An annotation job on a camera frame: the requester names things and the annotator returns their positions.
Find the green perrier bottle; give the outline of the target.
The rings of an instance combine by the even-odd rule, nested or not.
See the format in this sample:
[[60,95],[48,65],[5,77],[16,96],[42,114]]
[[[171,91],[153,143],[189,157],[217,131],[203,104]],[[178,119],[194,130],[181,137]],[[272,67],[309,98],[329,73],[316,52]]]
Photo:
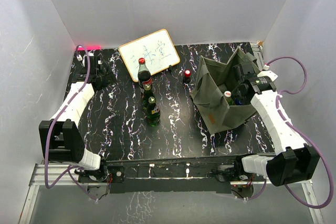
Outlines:
[[152,86],[150,84],[144,85],[144,93],[143,93],[143,107],[147,109],[150,103],[154,103],[155,96],[152,91]]

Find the green canvas bag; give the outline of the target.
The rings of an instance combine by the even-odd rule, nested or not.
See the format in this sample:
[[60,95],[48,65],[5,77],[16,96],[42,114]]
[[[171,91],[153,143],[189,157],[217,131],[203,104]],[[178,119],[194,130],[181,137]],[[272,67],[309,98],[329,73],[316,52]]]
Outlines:
[[210,134],[232,130],[244,124],[256,109],[251,105],[230,105],[224,98],[224,92],[232,92],[238,85],[233,66],[239,63],[252,63],[255,73],[260,73],[256,58],[237,48],[227,62],[200,57],[195,87],[190,92]]

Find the green glass bottle red label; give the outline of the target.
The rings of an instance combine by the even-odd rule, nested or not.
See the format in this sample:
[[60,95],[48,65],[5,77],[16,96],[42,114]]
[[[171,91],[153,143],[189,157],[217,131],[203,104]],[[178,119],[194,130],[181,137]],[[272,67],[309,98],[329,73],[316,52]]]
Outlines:
[[150,126],[156,126],[159,123],[161,111],[156,103],[155,97],[149,97],[148,102],[148,106],[146,107],[146,119]]

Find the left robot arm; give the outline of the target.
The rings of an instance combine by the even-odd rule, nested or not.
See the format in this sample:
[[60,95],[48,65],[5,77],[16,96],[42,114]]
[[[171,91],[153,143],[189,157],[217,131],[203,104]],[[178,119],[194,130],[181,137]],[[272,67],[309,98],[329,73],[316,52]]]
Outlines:
[[45,162],[69,164],[79,175],[101,182],[108,177],[106,162],[101,155],[87,150],[78,125],[93,96],[117,80],[102,54],[77,54],[77,59],[80,66],[61,107],[39,125],[41,148]]

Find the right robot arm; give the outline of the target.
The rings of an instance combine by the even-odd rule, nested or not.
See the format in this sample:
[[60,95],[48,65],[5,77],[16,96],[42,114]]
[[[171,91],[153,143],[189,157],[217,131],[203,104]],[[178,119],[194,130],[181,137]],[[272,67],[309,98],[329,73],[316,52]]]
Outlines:
[[234,129],[255,110],[274,144],[274,157],[245,154],[237,156],[230,172],[240,180],[252,174],[268,178],[274,186],[282,186],[311,179],[320,155],[299,133],[288,124],[290,120],[281,109],[280,94],[271,71],[256,73],[253,63],[233,66],[236,85],[232,89],[233,105],[229,106],[224,122],[228,130]]

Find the coca-cola glass bottle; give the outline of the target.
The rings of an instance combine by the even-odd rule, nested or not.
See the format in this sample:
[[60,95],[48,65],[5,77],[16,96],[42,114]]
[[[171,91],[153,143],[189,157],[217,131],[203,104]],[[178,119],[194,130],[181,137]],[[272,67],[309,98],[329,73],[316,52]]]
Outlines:
[[144,92],[144,85],[145,84],[152,84],[152,76],[149,69],[146,66],[145,59],[139,58],[139,71],[138,71],[138,83],[140,86],[140,90]]

